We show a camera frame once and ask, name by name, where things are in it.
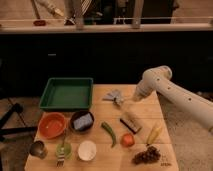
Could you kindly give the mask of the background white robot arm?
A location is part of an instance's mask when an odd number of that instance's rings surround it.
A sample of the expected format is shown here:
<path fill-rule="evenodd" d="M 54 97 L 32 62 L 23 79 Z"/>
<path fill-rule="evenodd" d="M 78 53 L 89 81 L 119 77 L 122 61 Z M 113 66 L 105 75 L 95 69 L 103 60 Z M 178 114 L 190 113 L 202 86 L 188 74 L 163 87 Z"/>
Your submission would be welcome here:
<path fill-rule="evenodd" d="M 54 17 L 63 17 L 64 13 L 51 0 L 36 0 Z"/>

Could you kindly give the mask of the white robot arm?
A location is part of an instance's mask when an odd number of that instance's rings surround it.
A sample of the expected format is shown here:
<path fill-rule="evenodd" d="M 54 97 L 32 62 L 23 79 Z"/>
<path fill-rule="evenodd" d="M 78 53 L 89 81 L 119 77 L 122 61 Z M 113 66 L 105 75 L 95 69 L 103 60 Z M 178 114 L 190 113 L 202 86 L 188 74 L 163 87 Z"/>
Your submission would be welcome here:
<path fill-rule="evenodd" d="M 134 101 L 140 101 L 157 91 L 185 110 L 213 135 L 213 102 L 210 102 L 171 82 L 172 70 L 168 66 L 147 69 L 137 84 Z"/>

